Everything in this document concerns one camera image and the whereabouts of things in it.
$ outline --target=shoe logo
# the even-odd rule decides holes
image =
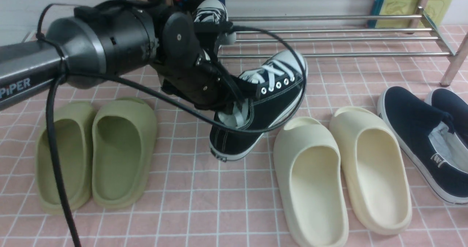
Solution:
[[[217,155],[213,149],[211,149],[211,154],[219,161],[223,161],[223,162],[227,162],[227,158],[226,157],[222,157],[222,156],[219,156]]]
[[[445,163],[445,159],[443,159],[439,154],[434,154],[433,156],[431,156],[431,160],[433,160],[434,162],[436,162],[437,167],[440,168],[440,166]]]

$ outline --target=pink tiled floor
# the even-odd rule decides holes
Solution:
[[[456,46],[468,26],[442,28]],[[435,44],[325,43],[295,47],[303,52],[433,51]],[[226,52],[277,52],[276,45],[241,45]],[[379,94],[400,85],[419,97],[438,87],[448,66],[444,58],[308,59],[307,97],[297,115],[311,116],[328,125],[332,112],[344,105],[375,111]],[[231,72],[255,68],[259,60],[224,62]],[[126,76],[159,89],[150,67]],[[468,100],[468,65],[450,87]],[[158,141],[147,190],[133,206],[103,210],[92,200],[75,212],[78,232],[86,247],[294,247],[280,200],[272,145],[268,133],[245,160],[220,163],[208,149],[209,125],[187,113],[128,87],[107,82],[90,90],[62,87],[56,105],[91,100],[96,108],[122,96],[139,96],[159,120]],[[45,215],[34,184],[34,148],[42,125],[46,93],[0,113],[0,246],[70,247],[63,217]],[[356,219],[344,195],[350,221],[349,247],[466,247],[468,207],[449,206],[435,198],[418,171],[405,159],[413,219],[406,232],[380,236]]]

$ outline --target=slide sandal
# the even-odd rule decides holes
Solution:
[[[95,202],[127,207],[143,194],[156,143],[156,115],[141,99],[125,97],[104,105],[93,123]]]
[[[71,102],[54,112],[58,156],[72,210],[91,197],[91,127],[96,111],[89,102]],[[48,214],[63,214],[50,159],[49,139],[41,129],[35,151],[35,180],[39,202]]]
[[[398,142],[378,116],[359,107],[338,109],[330,132],[340,148],[351,205],[373,232],[392,235],[411,222],[411,198]]]
[[[301,247],[343,246],[348,214],[340,154],[329,130],[310,117],[289,121],[276,137],[273,161],[293,239]]]

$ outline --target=robotic arm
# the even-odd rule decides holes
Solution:
[[[151,65],[164,77],[165,93],[202,110],[228,111],[234,101],[256,92],[217,61],[217,38],[232,26],[194,24],[189,15],[168,5],[76,7],[73,17],[55,20],[45,36],[60,47],[63,60],[42,40],[0,47],[0,110],[47,90],[63,72],[64,61],[69,71],[117,76]],[[67,77],[67,83],[79,89],[102,82]]]

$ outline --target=white rubber sole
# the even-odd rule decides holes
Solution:
[[[450,195],[449,193],[445,192],[433,179],[432,175],[429,173],[427,168],[424,166],[423,162],[411,151],[411,149],[403,142],[403,139],[395,132],[392,125],[388,121],[388,117],[386,116],[385,106],[384,106],[384,99],[385,99],[385,90],[379,97],[379,101],[377,103],[377,114],[379,117],[388,125],[391,131],[395,134],[396,139],[398,140],[398,144],[400,145],[401,149],[405,154],[409,157],[411,162],[413,162],[414,166],[419,170],[419,172],[423,175],[424,180],[426,181],[427,185],[431,188],[431,191],[434,195],[444,202],[455,204],[455,205],[464,205],[468,204],[468,198],[461,198]],[[429,93],[428,98],[432,98],[432,93]]]
[[[304,59],[304,62],[306,64],[306,67],[305,67],[306,68],[306,74],[309,74],[309,65],[307,64],[307,60]],[[279,116],[276,118],[276,120],[274,120],[268,127],[271,127],[272,125],[276,124],[278,121],[281,121],[284,117],[286,117],[289,114],[289,112],[291,112],[291,110],[296,106],[297,102],[299,102],[299,99],[301,98],[301,95],[302,95],[302,92],[299,95],[297,95],[297,97],[294,99],[294,101],[291,102],[291,104],[281,114],[279,114]],[[224,161],[224,162],[236,161],[236,160],[242,159],[247,154],[249,154],[250,151],[252,151],[252,149],[258,143],[258,141],[260,139],[262,139],[263,135],[264,134],[261,134],[258,137],[258,139],[254,142],[254,144],[252,144],[247,150],[245,150],[244,152],[242,152],[240,154],[237,154],[237,155],[229,155],[229,154],[221,153],[218,150],[216,150],[215,147],[213,147],[211,142],[210,142],[210,149],[215,154],[214,156],[217,159],[221,160],[221,161]]]

